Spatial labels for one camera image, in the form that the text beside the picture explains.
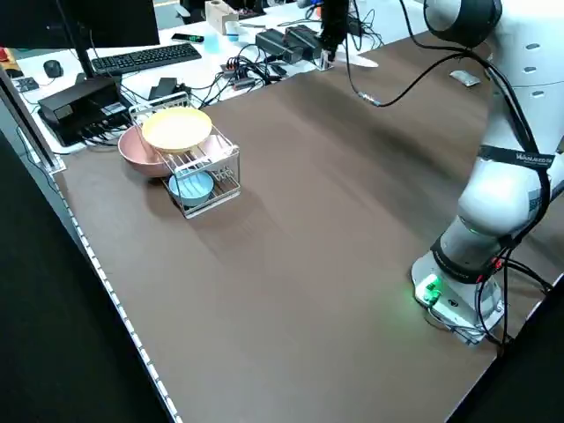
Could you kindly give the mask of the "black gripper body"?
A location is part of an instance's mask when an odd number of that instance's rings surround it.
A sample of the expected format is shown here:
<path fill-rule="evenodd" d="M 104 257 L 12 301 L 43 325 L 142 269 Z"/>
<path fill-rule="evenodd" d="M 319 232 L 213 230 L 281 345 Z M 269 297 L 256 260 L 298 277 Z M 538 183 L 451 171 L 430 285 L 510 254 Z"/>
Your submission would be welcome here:
<path fill-rule="evenodd" d="M 347 0 L 323 1 L 321 18 L 323 42 L 342 42 L 347 34 L 347 17 L 349 2 Z"/>

